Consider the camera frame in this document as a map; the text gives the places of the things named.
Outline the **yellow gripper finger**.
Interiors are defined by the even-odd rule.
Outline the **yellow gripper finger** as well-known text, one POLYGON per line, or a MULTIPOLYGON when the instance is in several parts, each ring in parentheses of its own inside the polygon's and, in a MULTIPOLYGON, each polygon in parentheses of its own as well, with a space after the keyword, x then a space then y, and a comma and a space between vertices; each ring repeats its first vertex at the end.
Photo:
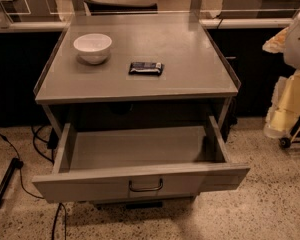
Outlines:
POLYGON ((285 49, 287 30, 288 28, 284 28, 276 35, 274 35, 272 38, 267 40, 263 44, 262 49, 266 52, 273 53, 273 54, 282 53, 285 49))
POLYGON ((300 117, 300 70, 290 77, 280 76, 275 84, 271 106, 265 119, 264 134, 279 139, 290 134, 300 117))

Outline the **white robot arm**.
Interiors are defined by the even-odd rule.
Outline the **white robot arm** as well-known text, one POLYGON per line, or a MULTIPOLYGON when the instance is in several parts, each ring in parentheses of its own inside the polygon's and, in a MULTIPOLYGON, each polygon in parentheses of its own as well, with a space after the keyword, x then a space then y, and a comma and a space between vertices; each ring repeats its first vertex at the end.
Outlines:
POLYGON ((300 12, 288 27, 267 40, 262 49, 282 53, 284 62, 295 69, 292 76, 281 76, 275 84, 265 120, 264 134, 279 139, 290 135, 300 117, 300 12))

